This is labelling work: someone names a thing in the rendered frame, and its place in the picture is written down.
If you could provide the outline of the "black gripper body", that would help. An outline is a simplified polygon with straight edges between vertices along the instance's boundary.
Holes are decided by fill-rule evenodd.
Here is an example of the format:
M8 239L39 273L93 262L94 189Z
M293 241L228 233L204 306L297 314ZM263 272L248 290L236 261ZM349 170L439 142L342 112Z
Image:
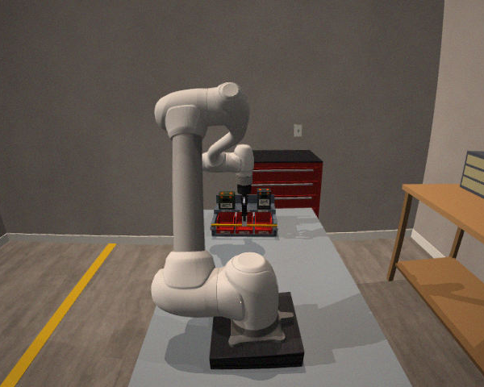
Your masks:
M251 193L251 185L237 185L237 193L242 194L242 202L247 201L247 194Z

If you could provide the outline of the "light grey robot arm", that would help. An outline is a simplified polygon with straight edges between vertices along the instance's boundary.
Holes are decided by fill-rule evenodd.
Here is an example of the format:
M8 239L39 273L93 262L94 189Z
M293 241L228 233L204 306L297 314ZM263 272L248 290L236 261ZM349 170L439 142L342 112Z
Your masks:
M206 250L202 171L236 173L237 185L251 185L254 157L245 136L249 104L233 82L218 89L186 89L161 98L156 121L173 141L173 247L152 281L152 299L163 311L182 317L231 319L230 347L284 343L282 325L294 314L279 312L278 286L266 258L255 252L234 256L216 268ZM227 125L227 126L226 126ZM202 154L207 127L228 132ZM206 155L205 155L206 154Z

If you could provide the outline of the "red open bin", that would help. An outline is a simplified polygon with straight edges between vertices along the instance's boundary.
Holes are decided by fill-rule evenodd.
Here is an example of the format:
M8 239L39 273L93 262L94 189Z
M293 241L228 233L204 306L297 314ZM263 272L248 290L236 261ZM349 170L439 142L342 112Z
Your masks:
M236 212L219 212L217 224L236 224ZM234 234L235 227L216 227L217 234Z
M247 224L252 224L253 212L247 212ZM236 213L236 224L242 224L242 212ZM252 227L236 227L236 234L252 234Z
M271 212L255 212L255 224L272 224ZM255 227L255 234L272 234L272 227Z

